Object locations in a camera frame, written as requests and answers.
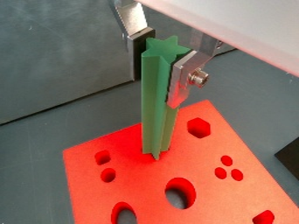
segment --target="small round hole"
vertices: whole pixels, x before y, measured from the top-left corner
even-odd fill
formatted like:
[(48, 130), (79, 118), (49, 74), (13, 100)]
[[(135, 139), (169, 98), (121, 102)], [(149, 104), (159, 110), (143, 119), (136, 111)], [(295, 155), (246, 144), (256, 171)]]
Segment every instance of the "small round hole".
[(234, 169), (231, 171), (231, 177), (236, 180), (240, 181), (243, 179), (243, 172), (238, 169)]
[(232, 165), (232, 158), (230, 156), (223, 156), (220, 158), (220, 162), (226, 165), (226, 166), (231, 166)]
[(219, 179), (224, 179), (228, 176), (227, 171), (220, 167), (215, 169), (215, 175)]
[(100, 151), (95, 155), (95, 159), (96, 159), (97, 165), (105, 164), (111, 160), (108, 151), (107, 150)]
[(164, 194), (171, 205), (179, 209), (191, 207), (196, 199), (195, 188), (185, 178), (173, 178), (165, 186)]
[(109, 183), (111, 181), (113, 181), (113, 179), (116, 178), (116, 171), (111, 168), (107, 168), (101, 174), (100, 174), (100, 178), (105, 183)]

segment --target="metal bracket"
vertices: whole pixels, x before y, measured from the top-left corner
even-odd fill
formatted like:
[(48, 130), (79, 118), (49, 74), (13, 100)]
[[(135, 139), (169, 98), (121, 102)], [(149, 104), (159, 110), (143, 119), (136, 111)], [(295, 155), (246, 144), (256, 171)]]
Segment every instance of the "metal bracket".
[(172, 66), (172, 77), (167, 95), (167, 105), (175, 109), (187, 99), (191, 85), (203, 87), (210, 76), (202, 71), (206, 63), (215, 55), (220, 47), (218, 41), (208, 34), (200, 36), (199, 51), (191, 51)]
[(129, 76), (132, 80), (141, 77), (141, 53), (145, 39), (155, 37), (155, 29), (147, 27), (143, 5), (133, 0), (108, 0), (109, 8), (123, 32), (129, 56)]

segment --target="green star-shaped peg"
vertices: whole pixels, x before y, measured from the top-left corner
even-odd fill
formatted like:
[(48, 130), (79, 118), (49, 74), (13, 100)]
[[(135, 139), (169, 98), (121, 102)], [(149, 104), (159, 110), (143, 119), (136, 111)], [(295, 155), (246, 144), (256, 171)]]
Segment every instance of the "green star-shaped peg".
[(145, 49), (141, 55), (143, 153), (152, 153), (159, 159), (160, 152), (169, 148), (179, 110), (165, 104), (172, 64), (191, 49), (177, 45), (177, 37), (148, 38)]

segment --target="hole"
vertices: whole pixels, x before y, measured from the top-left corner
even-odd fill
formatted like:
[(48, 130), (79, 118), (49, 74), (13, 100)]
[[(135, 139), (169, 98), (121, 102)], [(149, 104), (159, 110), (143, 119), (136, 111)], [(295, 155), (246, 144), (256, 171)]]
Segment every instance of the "hole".
[(111, 181), (113, 181), (113, 179), (116, 178), (116, 171), (111, 168), (107, 168), (101, 174), (100, 174), (100, 178), (104, 182), (109, 183)]
[(197, 138), (204, 138), (211, 134), (211, 125), (199, 117), (187, 122), (188, 132)]
[(255, 224), (272, 224), (275, 220), (275, 215), (271, 211), (266, 210), (262, 214), (259, 214), (254, 219), (252, 222)]
[(195, 188), (185, 178), (173, 178), (165, 186), (164, 194), (171, 205), (179, 209), (191, 207), (196, 199)]
[(243, 179), (243, 172), (238, 169), (234, 169), (231, 171), (231, 177), (236, 180), (240, 181)]
[(228, 176), (227, 171), (220, 167), (215, 169), (215, 175), (219, 179), (224, 179)]
[(185, 209), (188, 207), (188, 200), (184, 193), (177, 189), (169, 189), (164, 192), (165, 198), (173, 207)]
[(111, 214), (112, 224), (136, 224), (136, 213), (125, 202), (119, 202)]
[(107, 150), (100, 151), (95, 155), (95, 159), (96, 159), (97, 165), (105, 164), (111, 160), (108, 151)]
[(220, 158), (220, 162), (226, 165), (226, 166), (231, 166), (232, 165), (232, 158), (230, 156), (223, 156)]

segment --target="red shape sorter board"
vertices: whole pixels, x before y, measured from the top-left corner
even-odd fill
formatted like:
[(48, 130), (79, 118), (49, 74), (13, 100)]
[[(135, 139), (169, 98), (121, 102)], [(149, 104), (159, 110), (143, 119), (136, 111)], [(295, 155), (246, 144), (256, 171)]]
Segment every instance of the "red shape sorter board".
[[(141, 153), (141, 124), (63, 156), (77, 224), (116, 223), (123, 208), (139, 224), (299, 223), (295, 203), (208, 101), (180, 110), (160, 160)], [(165, 198), (172, 188), (185, 209)]]

